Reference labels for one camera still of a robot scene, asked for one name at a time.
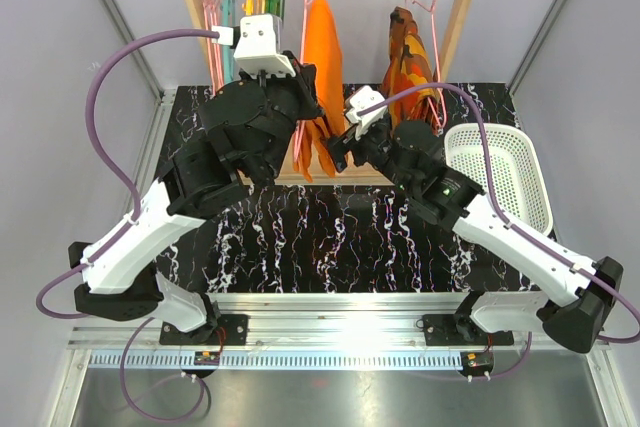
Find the orange and brown patterned cloth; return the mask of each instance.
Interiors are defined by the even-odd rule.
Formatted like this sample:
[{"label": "orange and brown patterned cloth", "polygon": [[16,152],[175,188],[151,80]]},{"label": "orange and brown patterned cloth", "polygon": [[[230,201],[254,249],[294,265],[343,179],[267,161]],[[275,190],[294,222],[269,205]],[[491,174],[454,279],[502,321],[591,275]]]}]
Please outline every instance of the orange and brown patterned cloth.
[{"label": "orange and brown patterned cloth", "polygon": [[[396,7],[391,14],[389,27],[389,69],[382,81],[381,93],[391,97],[415,85],[433,82],[433,69],[427,52],[418,35],[418,25],[407,9]],[[435,105],[439,94],[433,89],[425,89],[393,102],[389,106],[392,125],[408,119],[423,119],[436,129],[436,119],[428,104],[432,97]]]}]

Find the gray floor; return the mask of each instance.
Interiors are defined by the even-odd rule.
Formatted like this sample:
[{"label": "gray floor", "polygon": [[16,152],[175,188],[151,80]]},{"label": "gray floor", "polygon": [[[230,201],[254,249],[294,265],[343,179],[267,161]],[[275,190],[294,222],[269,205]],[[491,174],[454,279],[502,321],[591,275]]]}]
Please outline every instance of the gray floor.
[{"label": "gray floor", "polygon": [[[498,353],[498,366],[515,360]],[[170,371],[127,373],[132,396]],[[584,357],[565,351],[534,352],[513,377],[468,385],[453,373],[220,371],[207,379],[211,409],[190,426],[604,426]],[[159,415],[187,411],[197,387],[182,379],[140,401]],[[88,371],[74,426],[157,425],[124,404],[116,370]]]}]

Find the cable clip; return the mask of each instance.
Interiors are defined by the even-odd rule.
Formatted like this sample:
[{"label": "cable clip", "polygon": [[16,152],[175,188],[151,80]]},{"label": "cable clip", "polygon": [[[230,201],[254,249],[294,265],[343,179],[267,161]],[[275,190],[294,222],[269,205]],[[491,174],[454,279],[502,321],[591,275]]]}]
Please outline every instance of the cable clip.
[{"label": "cable clip", "polygon": [[80,263],[86,265],[85,269],[90,269],[95,265],[94,262],[91,262],[89,260],[89,257],[83,257],[82,259],[80,259]]},{"label": "cable clip", "polygon": [[140,219],[138,219],[138,220],[132,220],[132,219],[131,219],[131,215],[132,215],[132,212],[128,212],[128,213],[124,214],[124,216],[123,216],[122,218],[123,218],[124,220],[126,220],[126,221],[127,221],[127,223],[129,223],[129,224],[133,225],[134,227],[138,226],[138,225],[140,224]]}]

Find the orange cloth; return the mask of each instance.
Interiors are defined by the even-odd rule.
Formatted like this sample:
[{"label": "orange cloth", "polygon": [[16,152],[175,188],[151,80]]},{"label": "orange cloth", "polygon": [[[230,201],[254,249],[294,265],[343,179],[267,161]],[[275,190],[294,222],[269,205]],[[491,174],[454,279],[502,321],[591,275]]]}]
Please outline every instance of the orange cloth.
[{"label": "orange cloth", "polygon": [[294,169],[302,172],[305,179],[312,182],[309,174],[311,143],[313,142],[318,153],[322,170],[329,177],[335,177],[336,170],[327,151],[326,141],[332,135],[341,135],[345,131],[342,51],[327,0],[313,0],[311,3],[304,49],[304,63],[315,64],[317,69],[316,94],[325,116],[305,121],[300,156]]}]

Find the white plastic basket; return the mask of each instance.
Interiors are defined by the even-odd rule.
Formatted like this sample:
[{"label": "white plastic basket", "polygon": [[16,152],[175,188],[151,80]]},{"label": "white plastic basket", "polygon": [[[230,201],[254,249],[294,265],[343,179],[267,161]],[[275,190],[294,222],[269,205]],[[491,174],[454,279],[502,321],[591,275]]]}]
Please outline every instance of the white plastic basket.
[{"label": "white plastic basket", "polygon": [[[514,127],[484,124],[489,142],[493,182],[500,206],[544,235],[553,217],[540,164],[531,139]],[[447,165],[487,190],[487,174],[478,124],[451,128],[444,139]]]}]

